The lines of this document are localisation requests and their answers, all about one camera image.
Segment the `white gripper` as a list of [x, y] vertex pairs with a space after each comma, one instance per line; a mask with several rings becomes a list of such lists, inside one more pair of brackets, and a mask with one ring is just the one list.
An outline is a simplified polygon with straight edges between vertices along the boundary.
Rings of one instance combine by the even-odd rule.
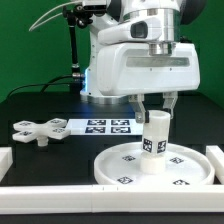
[[171, 55], [151, 56], [145, 43], [115, 44], [98, 53], [98, 89], [103, 95], [130, 95], [137, 123], [149, 122], [143, 94], [166, 92], [163, 109], [174, 117], [176, 91], [195, 90], [199, 83], [199, 63], [193, 44], [177, 43]]

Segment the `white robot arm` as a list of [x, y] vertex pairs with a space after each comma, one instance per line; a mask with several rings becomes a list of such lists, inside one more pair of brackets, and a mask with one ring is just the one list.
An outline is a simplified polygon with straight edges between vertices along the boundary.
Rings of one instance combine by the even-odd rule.
[[93, 20], [84, 99], [117, 103], [127, 96], [138, 123], [147, 123], [144, 96], [161, 93], [172, 111], [180, 91], [200, 83], [195, 46], [180, 37], [207, 0], [83, 0]]

